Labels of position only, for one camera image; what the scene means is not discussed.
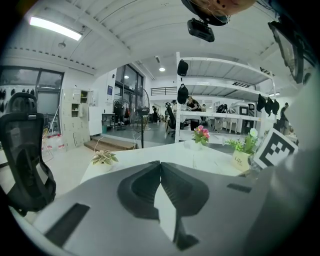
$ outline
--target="chair headrest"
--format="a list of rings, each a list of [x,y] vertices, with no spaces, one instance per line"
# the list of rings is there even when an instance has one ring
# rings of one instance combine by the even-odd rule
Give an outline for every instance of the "chair headrest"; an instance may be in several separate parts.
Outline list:
[[[7,113],[37,113],[37,99],[27,92],[15,93],[8,102]]]

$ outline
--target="ceiling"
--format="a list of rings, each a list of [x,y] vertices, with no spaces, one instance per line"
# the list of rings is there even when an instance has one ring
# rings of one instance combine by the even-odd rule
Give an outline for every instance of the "ceiling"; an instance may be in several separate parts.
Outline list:
[[[83,34],[79,41],[29,25],[43,18]],[[96,76],[141,61],[155,77],[175,74],[176,55],[253,63],[289,77],[268,22],[274,14],[255,4],[212,27],[215,42],[189,35],[195,17],[181,0],[40,0],[25,16],[6,46],[5,58],[41,60]],[[59,43],[66,47],[61,49]],[[159,72],[155,56],[166,72]]]

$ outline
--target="green plant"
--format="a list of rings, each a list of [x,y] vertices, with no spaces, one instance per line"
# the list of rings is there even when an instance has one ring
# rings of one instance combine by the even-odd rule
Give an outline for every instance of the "green plant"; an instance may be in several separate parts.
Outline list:
[[[230,145],[235,150],[244,152],[247,154],[254,154],[254,147],[256,146],[258,141],[258,132],[256,129],[252,128],[248,135],[244,138],[244,142],[234,139],[229,139],[225,142],[225,144]]]
[[[195,140],[195,143],[200,142],[202,145],[207,144],[210,138],[208,129],[204,129],[202,125],[199,125],[199,127],[194,129],[193,138]]]
[[[118,159],[115,157],[116,154],[111,153],[110,150],[100,150],[94,153],[94,157],[91,162],[93,165],[105,163],[107,165],[112,165],[112,162],[118,162]]]

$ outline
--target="camera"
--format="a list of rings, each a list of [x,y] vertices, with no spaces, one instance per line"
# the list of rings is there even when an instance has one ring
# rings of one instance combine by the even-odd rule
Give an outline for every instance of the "camera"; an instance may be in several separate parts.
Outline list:
[[[207,23],[193,18],[187,22],[187,26],[190,35],[210,43],[215,41],[215,35]]]

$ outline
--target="small sign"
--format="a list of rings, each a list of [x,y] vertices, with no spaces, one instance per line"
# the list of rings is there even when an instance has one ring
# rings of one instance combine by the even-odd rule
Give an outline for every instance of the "small sign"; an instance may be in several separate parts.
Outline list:
[[[255,153],[253,160],[264,169],[266,167],[276,166],[288,155],[296,153],[298,149],[296,144],[272,128]]]

